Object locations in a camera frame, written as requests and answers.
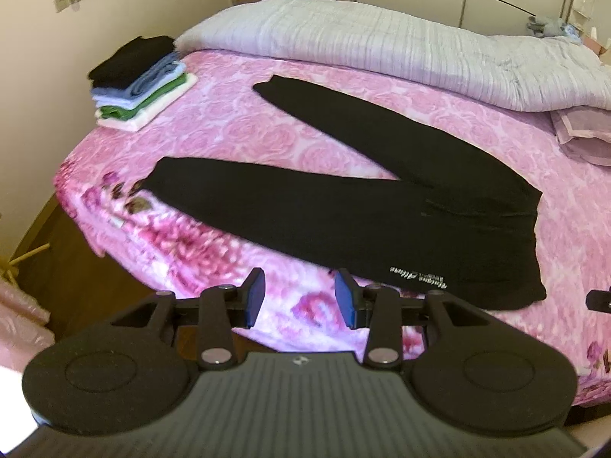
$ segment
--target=rose pattern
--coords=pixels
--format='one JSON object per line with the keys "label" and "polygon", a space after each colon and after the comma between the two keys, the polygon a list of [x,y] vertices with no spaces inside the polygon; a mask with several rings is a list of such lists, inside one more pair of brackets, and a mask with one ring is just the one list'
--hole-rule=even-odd
{"label": "rose pattern", "polygon": [[[576,404],[611,401],[611,316],[588,311],[591,289],[611,275],[611,168],[571,160],[554,139],[547,113],[520,113],[420,84],[353,69],[207,50],[185,58],[199,82],[139,133],[93,130],[61,165],[57,198],[100,256],[110,253],[154,289],[193,297],[219,283],[240,283],[252,267],[266,272],[267,296],[255,328],[240,333],[280,350],[355,350],[364,330],[347,329],[333,301],[329,270],[200,223],[131,193],[163,156],[268,163],[355,177],[393,176],[347,146],[265,102],[252,90],[273,74],[358,96],[479,146],[543,191],[537,256],[548,298],[517,312],[495,313],[554,346],[579,378]],[[112,188],[123,191],[112,198]],[[134,197],[150,206],[130,214]],[[404,354],[422,338],[404,329]]]}

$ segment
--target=gray ribbed panel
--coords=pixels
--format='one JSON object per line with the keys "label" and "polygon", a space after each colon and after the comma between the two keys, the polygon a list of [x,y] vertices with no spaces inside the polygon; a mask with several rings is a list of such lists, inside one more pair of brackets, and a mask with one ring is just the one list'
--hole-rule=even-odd
{"label": "gray ribbed panel", "polygon": [[9,458],[574,458],[584,448],[558,429],[480,437],[422,410],[396,374],[352,353],[250,353],[230,372],[200,377],[163,419],[112,437],[44,428]]}

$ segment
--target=light blue folded garment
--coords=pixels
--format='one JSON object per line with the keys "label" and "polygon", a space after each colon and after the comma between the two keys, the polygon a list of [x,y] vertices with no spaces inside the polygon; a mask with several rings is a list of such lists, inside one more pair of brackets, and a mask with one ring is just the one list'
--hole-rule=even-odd
{"label": "light blue folded garment", "polygon": [[95,94],[93,96],[94,100],[96,101],[95,106],[96,108],[100,108],[101,106],[120,106],[121,108],[124,108],[126,110],[133,110],[159,88],[164,87],[166,84],[174,81],[174,79],[177,79],[179,76],[182,76],[186,72],[186,70],[186,65],[182,62],[179,62],[172,72],[161,77],[155,84],[150,87],[149,90],[145,91],[140,96],[136,96],[134,98],[126,99],[107,94]]}
{"label": "light blue folded garment", "polygon": [[160,78],[167,73],[173,72],[176,68],[176,60],[178,60],[178,52],[168,53],[160,59],[155,65],[147,70],[143,75],[136,79],[126,89],[119,90],[116,88],[93,88],[92,96],[113,96],[117,98],[125,98],[131,100],[136,96],[141,96],[151,89]]}

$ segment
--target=light switch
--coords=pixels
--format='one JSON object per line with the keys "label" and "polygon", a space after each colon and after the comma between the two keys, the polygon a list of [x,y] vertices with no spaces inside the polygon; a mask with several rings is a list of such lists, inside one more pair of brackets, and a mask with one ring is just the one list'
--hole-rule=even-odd
{"label": "light switch", "polygon": [[57,12],[61,12],[62,10],[66,10],[70,5],[70,0],[55,0],[55,10]]}

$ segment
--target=pillowcase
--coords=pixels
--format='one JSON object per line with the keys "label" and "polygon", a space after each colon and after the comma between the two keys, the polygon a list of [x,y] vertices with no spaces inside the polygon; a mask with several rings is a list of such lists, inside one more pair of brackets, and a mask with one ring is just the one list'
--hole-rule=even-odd
{"label": "pillowcase", "polygon": [[560,148],[568,156],[611,166],[611,111],[574,106],[550,114]]}

